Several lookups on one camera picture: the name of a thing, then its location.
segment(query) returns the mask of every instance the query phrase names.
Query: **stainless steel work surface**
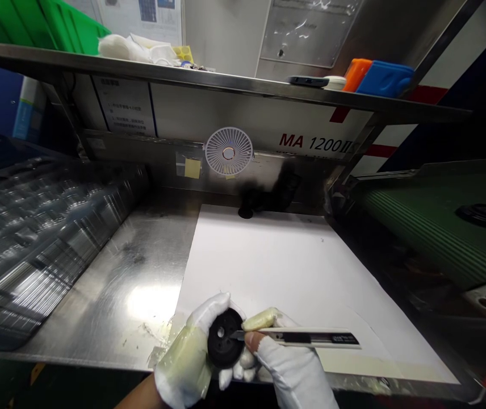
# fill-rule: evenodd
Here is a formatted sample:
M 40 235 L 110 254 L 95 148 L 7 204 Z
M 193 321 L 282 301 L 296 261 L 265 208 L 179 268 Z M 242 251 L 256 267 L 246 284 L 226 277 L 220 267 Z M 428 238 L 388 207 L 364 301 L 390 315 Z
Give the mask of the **stainless steel work surface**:
M 0 358 L 151 371 L 156 352 L 167 346 L 202 204 L 238 207 L 240 199 L 190 190 L 152 191 L 36 335 L 16 351 L 0 352 Z M 294 204 L 289 210 L 311 213 Z M 461 385 L 328 373 L 330 385 L 373 394 L 475 398 L 479 384 L 450 352 L 431 345 Z M 271 380 L 265 371 L 259 378 Z

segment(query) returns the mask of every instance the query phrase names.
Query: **red stripe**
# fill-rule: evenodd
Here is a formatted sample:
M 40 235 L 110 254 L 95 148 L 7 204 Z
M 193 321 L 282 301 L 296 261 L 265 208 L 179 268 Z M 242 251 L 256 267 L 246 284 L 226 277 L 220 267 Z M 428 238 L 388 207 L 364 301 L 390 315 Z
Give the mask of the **red stripe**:
M 351 108 L 337 107 L 330 118 L 330 122 L 342 123 L 350 110 Z
M 436 105 L 440 99 L 449 91 L 448 88 L 431 87 L 428 85 L 417 85 L 408 100 Z
M 391 157 L 397 147 L 387 145 L 372 145 L 368 148 L 365 155 L 378 157 Z

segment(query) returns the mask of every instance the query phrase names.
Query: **box cutter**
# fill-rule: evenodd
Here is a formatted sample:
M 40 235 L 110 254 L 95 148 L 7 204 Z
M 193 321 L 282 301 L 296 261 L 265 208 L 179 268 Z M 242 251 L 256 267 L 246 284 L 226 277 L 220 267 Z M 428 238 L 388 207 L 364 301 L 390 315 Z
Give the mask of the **box cutter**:
M 357 338 L 346 328 L 263 328 L 256 332 L 288 347 L 362 349 Z M 234 331 L 230 338 L 243 341 L 245 331 Z

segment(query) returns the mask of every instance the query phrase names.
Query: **white fan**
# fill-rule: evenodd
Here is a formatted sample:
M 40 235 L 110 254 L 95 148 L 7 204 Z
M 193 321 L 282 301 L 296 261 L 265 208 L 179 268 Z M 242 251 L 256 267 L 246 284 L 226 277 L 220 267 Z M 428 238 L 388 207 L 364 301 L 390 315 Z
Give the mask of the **white fan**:
M 210 136 L 203 149 L 211 169 L 221 175 L 238 174 L 253 159 L 253 143 L 239 128 L 219 129 Z

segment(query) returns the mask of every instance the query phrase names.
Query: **orange plastic container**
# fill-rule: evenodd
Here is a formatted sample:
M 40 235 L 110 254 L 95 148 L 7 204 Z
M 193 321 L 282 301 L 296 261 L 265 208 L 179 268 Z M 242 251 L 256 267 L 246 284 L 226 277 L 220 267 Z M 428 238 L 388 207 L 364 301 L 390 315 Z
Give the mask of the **orange plastic container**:
M 347 83 L 343 87 L 342 91 L 356 92 L 358 86 L 361 84 L 362 80 L 366 76 L 366 73 L 372 65 L 372 60 L 366 59 L 353 59 L 351 65 L 345 73 L 345 79 Z

